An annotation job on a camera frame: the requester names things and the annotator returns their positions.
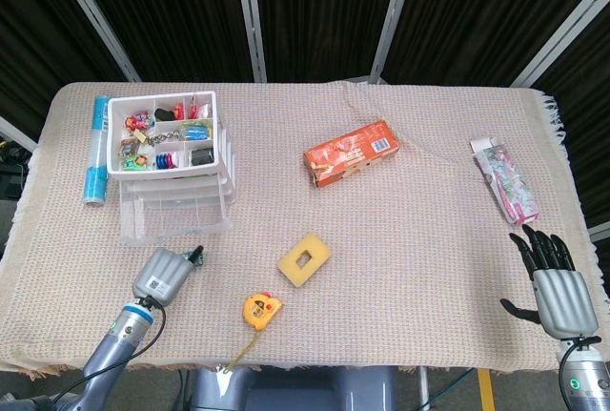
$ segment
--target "white organizer box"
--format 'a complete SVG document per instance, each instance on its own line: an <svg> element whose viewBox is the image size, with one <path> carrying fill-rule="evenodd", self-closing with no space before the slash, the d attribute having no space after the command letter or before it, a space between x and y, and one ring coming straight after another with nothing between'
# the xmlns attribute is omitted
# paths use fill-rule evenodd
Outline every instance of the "white organizer box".
<svg viewBox="0 0 610 411"><path fill-rule="evenodd" d="M172 138L153 146L141 145L150 167L145 171L125 171L121 141L129 136L125 120L147 111L171 111L182 103L185 115L191 102L208 105L205 118L211 136L205 140ZM190 233L219 233L231 227L227 204L235 200L235 155L232 141L216 105L215 92L185 92L113 98L108 105L108 173L119 180L121 240L145 245L165 237ZM150 137L178 131L190 120L155 121L144 133ZM191 166L191 152L213 149L213 163ZM177 168L157 169L158 154L173 153Z"/></svg>

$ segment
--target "sponge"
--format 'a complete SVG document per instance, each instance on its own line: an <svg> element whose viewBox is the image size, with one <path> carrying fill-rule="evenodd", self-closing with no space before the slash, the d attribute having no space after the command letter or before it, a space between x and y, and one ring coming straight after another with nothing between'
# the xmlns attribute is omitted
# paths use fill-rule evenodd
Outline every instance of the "sponge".
<svg viewBox="0 0 610 411"><path fill-rule="evenodd" d="M303 255L310 259L301 267L298 260ZM300 287L330 256L331 249L315 234L308 233L277 263L277 268L295 287Z"/></svg>

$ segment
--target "cardboard box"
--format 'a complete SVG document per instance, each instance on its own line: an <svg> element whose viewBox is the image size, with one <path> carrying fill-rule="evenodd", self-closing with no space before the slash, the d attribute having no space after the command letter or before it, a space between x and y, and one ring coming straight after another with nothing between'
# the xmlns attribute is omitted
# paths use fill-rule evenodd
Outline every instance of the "cardboard box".
<svg viewBox="0 0 610 411"><path fill-rule="evenodd" d="M400 148L383 121L313 147L303 155L316 187L324 187L393 154Z"/></svg>

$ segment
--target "floor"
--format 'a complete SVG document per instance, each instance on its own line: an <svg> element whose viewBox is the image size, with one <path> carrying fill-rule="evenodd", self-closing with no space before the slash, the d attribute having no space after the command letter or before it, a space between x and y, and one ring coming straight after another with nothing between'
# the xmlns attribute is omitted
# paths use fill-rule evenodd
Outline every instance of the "floor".
<svg viewBox="0 0 610 411"><path fill-rule="evenodd" d="M14 201L0 200L0 244L2 245L8 238L15 206ZM430 394L434 395L463 371L463 369L429 370ZM36 381L30 381L22 375L0 372L0 397L7 392L12 392L21 398L52 395L80 378L80 372L77 371L65 372L61 377ZM565 410L559 395L555 372L493 375L492 384L498 411ZM113 390L106 409L169 411L172 409L178 387L179 378L175 371L147 369L126 372ZM417 409L417 373L397 373L395 391L396 411ZM471 374L444 395L434 409L480 411L477 374Z"/></svg>

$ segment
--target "table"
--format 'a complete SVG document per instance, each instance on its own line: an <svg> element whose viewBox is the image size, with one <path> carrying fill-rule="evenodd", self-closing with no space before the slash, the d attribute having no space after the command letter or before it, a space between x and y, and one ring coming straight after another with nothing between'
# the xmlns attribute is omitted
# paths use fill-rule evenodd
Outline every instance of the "table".
<svg viewBox="0 0 610 411"><path fill-rule="evenodd" d="M32 375L82 367L153 247L118 243L117 183L104 207L81 202L93 99L214 90L236 151L234 228L182 236L202 243L203 268L168 308L159 342L134 366L214 365L253 332L243 300L271 291L285 303L244 359L248 364L557 368L557 343L509 317L509 298L534 307L517 228L500 213L469 140L499 138L539 202L535 226L562 236L587 281L600 335L610 337L606 295L552 100L518 89L329 84L78 83L54 98L0 262L0 369ZM302 152L378 119L401 150L324 189ZM307 232L333 256L296 289L277 261ZM608 343L601 347L609 359Z"/></svg>

